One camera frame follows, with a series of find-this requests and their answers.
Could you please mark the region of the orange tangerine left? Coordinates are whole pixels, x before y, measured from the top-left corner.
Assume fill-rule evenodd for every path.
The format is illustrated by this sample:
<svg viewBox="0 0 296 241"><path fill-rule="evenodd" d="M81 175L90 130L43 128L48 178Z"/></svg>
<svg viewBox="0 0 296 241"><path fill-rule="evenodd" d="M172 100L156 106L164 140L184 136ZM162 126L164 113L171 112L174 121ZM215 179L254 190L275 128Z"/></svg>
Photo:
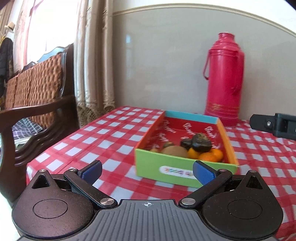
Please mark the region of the orange tangerine left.
<svg viewBox="0 0 296 241"><path fill-rule="evenodd" d="M200 152L195 151L193 148L190 148L188 151L188 158L198 160L201 155Z"/></svg>

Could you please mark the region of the blue checkered cloth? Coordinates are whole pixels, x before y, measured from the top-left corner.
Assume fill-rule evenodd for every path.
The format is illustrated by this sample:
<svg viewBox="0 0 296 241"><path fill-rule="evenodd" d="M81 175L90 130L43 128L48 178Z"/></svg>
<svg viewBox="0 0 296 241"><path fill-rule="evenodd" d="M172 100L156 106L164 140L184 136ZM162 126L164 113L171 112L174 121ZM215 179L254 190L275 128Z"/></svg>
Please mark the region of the blue checkered cloth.
<svg viewBox="0 0 296 241"><path fill-rule="evenodd" d="M22 118L12 126L14 140L31 137L42 130L43 128L40 125L29 118Z"/></svg>

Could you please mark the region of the wooden sofa with rattan cushions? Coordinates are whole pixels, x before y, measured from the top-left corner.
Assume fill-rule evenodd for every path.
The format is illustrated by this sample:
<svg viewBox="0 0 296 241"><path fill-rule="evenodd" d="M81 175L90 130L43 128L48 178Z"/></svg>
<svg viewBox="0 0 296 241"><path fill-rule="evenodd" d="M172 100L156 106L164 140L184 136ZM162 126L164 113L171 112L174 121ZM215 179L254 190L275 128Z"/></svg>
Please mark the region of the wooden sofa with rattan cushions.
<svg viewBox="0 0 296 241"><path fill-rule="evenodd" d="M9 107L1 111L1 195L13 207L26 187L27 164L79 129L74 96L74 45L12 79ZM13 126L29 118L43 130L19 149Z"/></svg>

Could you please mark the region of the red thermos flask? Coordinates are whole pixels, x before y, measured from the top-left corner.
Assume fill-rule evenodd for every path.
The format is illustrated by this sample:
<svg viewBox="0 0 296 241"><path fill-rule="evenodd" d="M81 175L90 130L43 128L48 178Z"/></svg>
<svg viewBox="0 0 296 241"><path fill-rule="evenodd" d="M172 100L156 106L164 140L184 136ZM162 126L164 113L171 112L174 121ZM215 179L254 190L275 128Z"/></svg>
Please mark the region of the red thermos flask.
<svg viewBox="0 0 296 241"><path fill-rule="evenodd" d="M208 51L203 77L208 81L205 114L220 118L224 126L238 123L244 53L232 33L219 33Z"/></svg>

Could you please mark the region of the small dark fruit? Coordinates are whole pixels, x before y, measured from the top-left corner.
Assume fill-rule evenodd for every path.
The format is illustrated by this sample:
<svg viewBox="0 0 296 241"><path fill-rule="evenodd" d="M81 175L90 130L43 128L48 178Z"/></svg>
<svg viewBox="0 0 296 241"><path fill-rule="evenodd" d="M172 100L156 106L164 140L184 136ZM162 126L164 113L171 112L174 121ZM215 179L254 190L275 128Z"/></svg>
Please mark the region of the small dark fruit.
<svg viewBox="0 0 296 241"><path fill-rule="evenodd" d="M191 138L182 139L180 141L180 146L185 148L188 151L192 147L192 139Z"/></svg>

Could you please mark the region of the brown kiwi fruit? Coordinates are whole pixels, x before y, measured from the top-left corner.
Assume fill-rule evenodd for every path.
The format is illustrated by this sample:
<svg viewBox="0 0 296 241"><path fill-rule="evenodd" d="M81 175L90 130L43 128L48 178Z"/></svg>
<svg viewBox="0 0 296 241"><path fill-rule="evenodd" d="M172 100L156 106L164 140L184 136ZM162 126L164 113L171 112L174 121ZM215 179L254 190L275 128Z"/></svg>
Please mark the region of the brown kiwi fruit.
<svg viewBox="0 0 296 241"><path fill-rule="evenodd" d="M180 158L188 158L187 150L181 146L167 146L162 149L161 153Z"/></svg>

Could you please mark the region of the orange tangerine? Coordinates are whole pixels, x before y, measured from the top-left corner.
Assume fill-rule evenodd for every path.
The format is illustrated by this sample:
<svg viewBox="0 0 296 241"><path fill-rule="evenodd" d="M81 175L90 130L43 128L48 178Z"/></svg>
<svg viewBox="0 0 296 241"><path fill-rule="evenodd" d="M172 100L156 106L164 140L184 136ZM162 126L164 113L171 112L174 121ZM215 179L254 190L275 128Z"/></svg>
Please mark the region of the orange tangerine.
<svg viewBox="0 0 296 241"><path fill-rule="evenodd" d="M223 152L219 149L212 148L209 152L201 153L199 160L208 162L222 162Z"/></svg>
<svg viewBox="0 0 296 241"><path fill-rule="evenodd" d="M201 155L200 152L195 151L193 148L190 148L188 151L188 158L198 160Z"/></svg>

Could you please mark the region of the dark avocado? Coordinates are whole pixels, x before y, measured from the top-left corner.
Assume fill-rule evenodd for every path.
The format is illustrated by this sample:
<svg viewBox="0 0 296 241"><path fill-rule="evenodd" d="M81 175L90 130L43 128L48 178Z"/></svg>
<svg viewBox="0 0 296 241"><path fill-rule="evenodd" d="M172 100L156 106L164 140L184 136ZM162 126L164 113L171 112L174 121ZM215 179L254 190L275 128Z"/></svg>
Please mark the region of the dark avocado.
<svg viewBox="0 0 296 241"><path fill-rule="evenodd" d="M209 152L212 149L212 143L210 139L203 133L196 133L192 137L191 146L193 150L200 153Z"/></svg>

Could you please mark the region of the beige lace curtain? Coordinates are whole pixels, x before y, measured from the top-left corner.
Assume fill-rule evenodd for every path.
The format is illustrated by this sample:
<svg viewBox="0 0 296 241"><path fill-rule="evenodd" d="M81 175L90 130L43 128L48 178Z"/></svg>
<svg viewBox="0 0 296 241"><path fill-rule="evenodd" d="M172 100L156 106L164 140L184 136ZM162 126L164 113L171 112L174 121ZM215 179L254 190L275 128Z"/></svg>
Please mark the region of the beige lace curtain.
<svg viewBox="0 0 296 241"><path fill-rule="evenodd" d="M115 109L113 1L81 1L74 42L74 89L80 126Z"/></svg>

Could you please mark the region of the orange tangerine right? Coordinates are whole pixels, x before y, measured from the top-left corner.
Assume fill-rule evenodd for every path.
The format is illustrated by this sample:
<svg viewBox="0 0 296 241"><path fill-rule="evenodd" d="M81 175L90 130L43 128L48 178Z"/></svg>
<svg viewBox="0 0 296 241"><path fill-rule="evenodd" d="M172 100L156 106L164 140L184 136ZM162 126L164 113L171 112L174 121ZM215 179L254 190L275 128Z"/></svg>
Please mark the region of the orange tangerine right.
<svg viewBox="0 0 296 241"><path fill-rule="evenodd" d="M201 153L199 160L208 162L222 162L223 152L219 149L212 148L209 152Z"/></svg>

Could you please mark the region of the colourful cardboard box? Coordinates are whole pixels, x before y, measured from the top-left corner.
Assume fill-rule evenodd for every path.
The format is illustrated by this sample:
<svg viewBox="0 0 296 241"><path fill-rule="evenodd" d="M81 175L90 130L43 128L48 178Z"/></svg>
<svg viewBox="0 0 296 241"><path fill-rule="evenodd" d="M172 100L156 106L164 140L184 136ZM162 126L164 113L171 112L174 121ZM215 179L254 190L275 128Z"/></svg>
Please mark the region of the colourful cardboard box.
<svg viewBox="0 0 296 241"><path fill-rule="evenodd" d="M219 118L164 111L135 148L137 176L170 184L199 188L196 160L236 173L239 163Z"/></svg>

